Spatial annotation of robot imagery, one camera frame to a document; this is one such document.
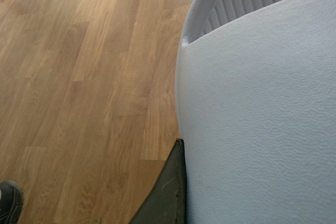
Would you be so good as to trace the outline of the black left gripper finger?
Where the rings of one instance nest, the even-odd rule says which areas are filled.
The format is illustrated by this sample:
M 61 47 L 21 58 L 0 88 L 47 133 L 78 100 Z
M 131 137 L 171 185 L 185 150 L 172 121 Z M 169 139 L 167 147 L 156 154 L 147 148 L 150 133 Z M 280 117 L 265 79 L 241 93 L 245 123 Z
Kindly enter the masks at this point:
M 186 223 L 184 141 L 176 139 L 151 191 L 129 223 Z

